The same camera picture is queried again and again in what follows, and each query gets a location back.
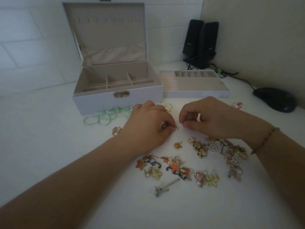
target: person's arm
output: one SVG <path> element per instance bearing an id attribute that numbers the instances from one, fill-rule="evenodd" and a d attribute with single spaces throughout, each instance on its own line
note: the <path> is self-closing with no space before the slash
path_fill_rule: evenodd
<path id="1" fill-rule="evenodd" d="M 160 131 L 163 121 L 172 127 Z M 0 228 L 76 228 L 113 177 L 163 144 L 174 126 L 163 106 L 136 105 L 119 135 L 0 208 Z"/>
<path id="2" fill-rule="evenodd" d="M 179 122 L 214 138 L 241 139 L 253 150 L 275 128 L 213 97 L 186 104 L 180 112 Z M 305 149 L 276 130 L 255 154 L 305 225 Z"/>

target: white wall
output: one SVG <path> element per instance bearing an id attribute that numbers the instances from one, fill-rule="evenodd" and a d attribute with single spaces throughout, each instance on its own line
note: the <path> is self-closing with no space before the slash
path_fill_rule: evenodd
<path id="1" fill-rule="evenodd" d="M 305 107 L 305 0 L 204 0 L 200 19 L 219 21 L 220 68 L 289 91 Z"/>
<path id="2" fill-rule="evenodd" d="M 0 0 L 0 96 L 78 79 L 81 62 L 61 2 Z M 152 65 L 180 61 L 187 26 L 199 19 L 203 0 L 145 2 Z"/>

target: bracelet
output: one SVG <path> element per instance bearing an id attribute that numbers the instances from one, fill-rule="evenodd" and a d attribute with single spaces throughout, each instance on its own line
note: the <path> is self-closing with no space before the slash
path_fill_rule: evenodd
<path id="1" fill-rule="evenodd" d="M 271 137 L 271 135 L 272 135 L 275 131 L 277 131 L 277 130 L 280 130 L 280 128 L 274 128 L 274 129 L 272 129 L 272 130 L 270 131 L 270 133 L 266 136 L 266 138 L 263 140 L 263 142 L 261 143 L 261 145 L 260 145 L 258 148 L 256 148 L 255 150 L 253 150 L 253 151 L 251 152 L 251 154 L 254 154 L 254 153 L 256 153 L 257 150 L 261 149 L 261 148 L 265 145 L 265 143 L 269 140 L 269 138 Z"/>

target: left hand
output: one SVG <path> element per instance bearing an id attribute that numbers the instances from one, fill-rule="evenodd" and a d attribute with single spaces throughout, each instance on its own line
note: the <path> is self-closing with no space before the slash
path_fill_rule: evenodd
<path id="1" fill-rule="evenodd" d="M 162 122 L 169 126 L 160 130 Z M 133 155 L 139 156 L 161 146 L 175 131 L 175 126 L 175 120 L 165 107 L 149 100 L 134 106 L 130 118 L 116 137 Z"/>

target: hand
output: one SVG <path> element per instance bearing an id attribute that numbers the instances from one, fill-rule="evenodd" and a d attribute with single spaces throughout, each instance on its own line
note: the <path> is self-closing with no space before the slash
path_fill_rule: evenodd
<path id="1" fill-rule="evenodd" d="M 169 126 L 160 130 L 162 122 Z M 143 105 L 134 106 L 130 118 L 117 137 L 138 156 L 161 146 L 175 131 L 175 125 L 175 120 L 164 106 L 155 105 L 149 100 Z"/>
<path id="2" fill-rule="evenodd" d="M 233 108 L 214 97 L 186 104 L 179 115 L 185 128 L 218 139 L 242 139 L 250 147 L 262 142 L 274 128 L 268 122 Z"/>

